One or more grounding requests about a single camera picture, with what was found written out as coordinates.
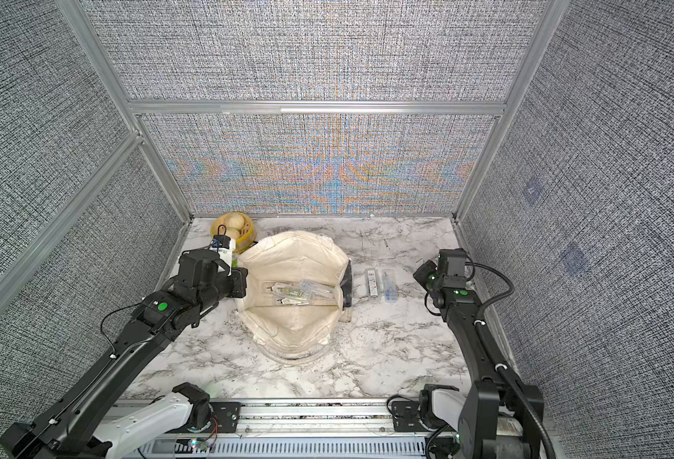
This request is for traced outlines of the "cream canvas tote bag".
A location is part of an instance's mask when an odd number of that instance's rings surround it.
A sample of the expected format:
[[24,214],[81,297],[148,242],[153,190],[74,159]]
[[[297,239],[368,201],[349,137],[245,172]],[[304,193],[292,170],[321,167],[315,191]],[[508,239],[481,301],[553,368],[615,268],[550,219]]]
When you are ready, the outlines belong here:
[[322,357],[350,295],[350,258],[327,235],[286,231],[238,257],[247,274],[238,317],[266,357],[303,365]]

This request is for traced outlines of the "clear compass case green label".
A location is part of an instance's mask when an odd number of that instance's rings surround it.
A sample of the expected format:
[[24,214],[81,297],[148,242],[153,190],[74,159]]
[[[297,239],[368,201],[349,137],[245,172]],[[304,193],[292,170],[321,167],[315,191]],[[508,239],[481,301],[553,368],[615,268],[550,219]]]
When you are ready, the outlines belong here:
[[333,288],[315,281],[270,282],[264,285],[264,290],[279,305],[330,306],[336,304]]

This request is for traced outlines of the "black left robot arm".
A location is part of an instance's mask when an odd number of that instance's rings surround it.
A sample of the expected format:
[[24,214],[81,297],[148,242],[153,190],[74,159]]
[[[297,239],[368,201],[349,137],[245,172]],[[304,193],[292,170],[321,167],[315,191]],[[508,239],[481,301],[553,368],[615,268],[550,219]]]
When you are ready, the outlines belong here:
[[215,271],[188,286],[170,278],[163,289],[135,304],[132,317],[109,350],[58,401],[30,423],[15,423],[0,436],[11,458],[111,458],[130,449],[97,430],[127,387],[184,330],[224,298],[244,298],[248,271]]

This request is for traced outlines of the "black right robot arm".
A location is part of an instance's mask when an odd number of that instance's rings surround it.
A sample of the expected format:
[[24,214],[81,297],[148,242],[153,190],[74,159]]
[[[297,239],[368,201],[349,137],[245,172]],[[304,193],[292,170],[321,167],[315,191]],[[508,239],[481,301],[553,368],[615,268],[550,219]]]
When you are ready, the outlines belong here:
[[447,384],[427,384],[419,393],[419,418],[431,430],[426,457],[555,457],[541,390],[522,380],[486,319],[491,306],[514,293],[513,282],[463,249],[440,251],[436,261],[417,268],[414,279],[427,310],[455,337],[471,377],[465,397]]

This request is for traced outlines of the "rear white steamed bun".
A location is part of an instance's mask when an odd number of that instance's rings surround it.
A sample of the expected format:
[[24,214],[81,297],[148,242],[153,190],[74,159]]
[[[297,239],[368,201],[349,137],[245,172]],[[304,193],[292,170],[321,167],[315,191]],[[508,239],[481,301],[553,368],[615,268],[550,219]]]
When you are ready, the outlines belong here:
[[246,233],[247,229],[250,227],[250,219],[241,212],[230,212],[224,216],[224,225],[226,225],[228,229]]

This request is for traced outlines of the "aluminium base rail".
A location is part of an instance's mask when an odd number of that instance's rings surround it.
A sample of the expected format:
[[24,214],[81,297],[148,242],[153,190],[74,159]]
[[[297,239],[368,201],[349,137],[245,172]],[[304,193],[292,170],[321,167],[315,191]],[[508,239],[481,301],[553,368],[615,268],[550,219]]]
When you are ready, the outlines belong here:
[[292,434],[325,433],[329,428],[346,433],[388,423],[392,423],[397,432],[431,432],[421,423],[418,400],[401,396],[394,396],[383,405],[376,401],[298,404],[279,400],[238,407],[236,403],[213,404],[208,395],[191,398],[182,392],[171,392],[108,423],[103,420],[96,432],[107,439],[121,441],[130,453],[168,432],[187,431],[193,436],[216,436],[229,430],[238,432],[239,420],[254,426],[260,433],[270,430]]

